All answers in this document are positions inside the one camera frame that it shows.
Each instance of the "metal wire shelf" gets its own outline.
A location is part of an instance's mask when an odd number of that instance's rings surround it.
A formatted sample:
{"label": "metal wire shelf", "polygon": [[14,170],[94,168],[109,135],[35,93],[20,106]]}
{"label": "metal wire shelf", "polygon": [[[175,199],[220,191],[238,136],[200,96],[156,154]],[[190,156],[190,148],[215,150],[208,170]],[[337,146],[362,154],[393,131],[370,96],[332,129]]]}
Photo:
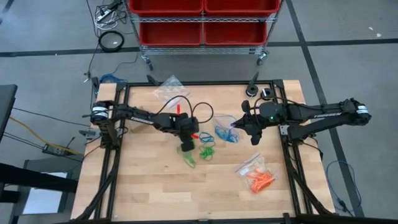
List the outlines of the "metal wire shelf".
{"label": "metal wire shelf", "polygon": [[133,17],[131,22],[275,22],[275,17]]}
{"label": "metal wire shelf", "polygon": [[253,54],[264,53],[264,46],[247,47],[147,47],[142,46],[142,53],[147,55],[197,55],[197,54]]}

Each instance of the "orange plastic pieces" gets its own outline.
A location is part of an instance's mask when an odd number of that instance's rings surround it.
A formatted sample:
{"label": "orange plastic pieces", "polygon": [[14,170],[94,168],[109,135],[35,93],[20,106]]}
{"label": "orange plastic pieces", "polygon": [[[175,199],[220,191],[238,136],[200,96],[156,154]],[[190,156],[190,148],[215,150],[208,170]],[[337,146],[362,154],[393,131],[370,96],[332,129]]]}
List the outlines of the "orange plastic pieces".
{"label": "orange plastic pieces", "polygon": [[250,186],[250,190],[252,190],[253,193],[258,194],[275,181],[275,176],[269,171],[261,172],[258,169],[255,169],[254,171],[256,173],[255,175],[247,175],[246,177],[254,179]]}

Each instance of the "desk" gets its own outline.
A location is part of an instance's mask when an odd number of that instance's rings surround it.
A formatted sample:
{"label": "desk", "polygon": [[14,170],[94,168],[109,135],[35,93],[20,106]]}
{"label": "desk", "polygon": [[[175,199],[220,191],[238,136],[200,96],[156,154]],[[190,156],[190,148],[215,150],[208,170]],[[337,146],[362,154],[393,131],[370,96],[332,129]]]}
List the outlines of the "desk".
{"label": "desk", "polygon": [[[259,89],[268,85],[257,85]],[[286,97],[304,103],[298,80],[285,80]],[[164,104],[154,95],[155,86],[131,87],[129,105],[156,112]],[[192,105],[208,102],[215,113],[243,115],[241,103],[247,99],[246,85],[197,85],[186,86]],[[97,100],[114,100],[116,84],[102,84]],[[188,111],[187,102],[181,100],[182,111]],[[175,109],[164,110],[175,113]],[[194,116],[199,121],[208,119],[210,110],[201,105]],[[193,156],[196,168],[189,168],[176,153],[180,140],[161,133],[151,126],[126,121],[129,131],[123,137],[121,158],[114,198],[113,221],[144,220],[199,220],[232,218],[279,218],[283,213],[294,216],[292,197],[282,152],[278,127],[262,132],[260,144],[252,146],[250,136],[239,130],[237,144],[224,142],[216,137],[215,155],[212,161],[199,159],[199,150]],[[200,125],[200,131],[214,134],[212,122]],[[316,146],[315,141],[305,142]],[[86,154],[100,144],[90,143]],[[333,202],[318,151],[309,146],[299,147],[307,185],[324,206],[334,212]],[[234,168],[260,152],[268,168],[278,179],[258,195],[253,195],[234,173]],[[81,168],[72,218],[79,216],[90,203],[98,189],[104,150],[91,153]],[[297,187],[300,204],[302,193]],[[102,217],[105,216],[108,192],[104,195]]]}

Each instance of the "power strip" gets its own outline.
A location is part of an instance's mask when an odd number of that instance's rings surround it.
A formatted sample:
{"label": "power strip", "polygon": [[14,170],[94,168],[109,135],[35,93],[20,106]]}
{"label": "power strip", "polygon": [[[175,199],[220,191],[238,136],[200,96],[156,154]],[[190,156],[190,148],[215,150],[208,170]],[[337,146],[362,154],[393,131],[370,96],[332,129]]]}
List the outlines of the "power strip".
{"label": "power strip", "polygon": [[104,15],[103,15],[103,16],[100,15],[100,16],[98,16],[98,17],[96,18],[96,21],[97,21],[97,22],[101,22],[101,20],[103,20],[106,16],[108,16],[108,15],[111,14],[112,12],[113,12],[113,10],[107,9],[107,10],[104,12]]}

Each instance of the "black metal frame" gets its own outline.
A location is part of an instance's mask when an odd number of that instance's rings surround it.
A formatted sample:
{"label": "black metal frame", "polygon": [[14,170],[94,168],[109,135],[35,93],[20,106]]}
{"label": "black metal frame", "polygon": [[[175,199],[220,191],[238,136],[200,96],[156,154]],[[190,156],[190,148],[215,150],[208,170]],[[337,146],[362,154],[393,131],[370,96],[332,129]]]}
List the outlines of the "black metal frame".
{"label": "black metal frame", "polygon": [[[213,82],[182,82],[184,86],[190,86],[190,85],[247,85],[248,81],[247,80],[242,80],[242,81],[213,81]],[[286,98],[286,92],[284,88],[284,83],[283,80],[258,80],[255,82],[256,85],[269,85],[271,90],[274,92],[275,95],[277,95],[277,89],[279,89],[279,93],[281,97]],[[132,87],[142,87],[142,86],[155,86],[153,83],[118,83],[116,86],[116,95],[114,98],[115,102],[119,102],[120,96],[121,96],[121,91],[124,90],[124,103],[128,103],[129,101],[129,92],[130,88]],[[121,120],[120,127],[124,127],[125,120]],[[290,152],[289,152],[289,143],[287,140],[287,136],[283,136],[280,133],[280,140],[282,143],[282,148],[284,152],[284,159],[285,163],[291,162],[290,158]],[[294,149],[294,157],[295,157],[295,163],[297,165],[297,172],[300,178],[305,182],[305,176],[304,176],[304,171],[303,171],[303,165],[300,157],[300,153],[298,150],[297,145],[293,145]],[[101,177],[100,177],[100,183],[99,185],[101,186],[107,176],[108,173],[108,165],[109,165],[109,158],[110,158],[110,153],[111,149],[105,149],[105,155],[104,155],[104,163],[101,171]],[[119,156],[115,157],[114,163],[116,163],[116,167],[119,167],[119,158],[120,158],[120,153],[118,153]],[[106,210],[106,218],[112,219],[112,211],[113,211],[113,203],[114,203],[114,195],[116,191],[116,182],[117,182],[117,175],[118,175],[118,170],[116,169],[116,176],[113,179],[111,183],[111,189],[109,191],[109,200],[108,200],[108,207]],[[292,194],[292,201],[293,201],[293,207],[294,207],[294,212],[295,215],[300,215],[302,214],[300,204],[299,204],[299,196],[297,195],[297,189],[295,185],[294,178],[290,173],[287,173],[288,178],[289,178],[289,187],[290,187],[290,192]],[[305,202],[305,208],[308,214],[312,214],[312,207],[310,204],[309,199],[305,194],[303,194],[304,197],[304,202]],[[100,218],[100,213],[101,213],[101,207],[102,203],[99,203],[98,206],[95,209],[95,219]],[[253,219],[228,219],[228,220],[211,220],[212,223],[289,223],[294,220],[294,218],[290,218],[289,214],[284,213],[281,214],[283,217],[281,218],[253,218]],[[112,223],[198,223],[200,220],[174,220],[174,221],[131,221],[131,222],[112,222]]]}

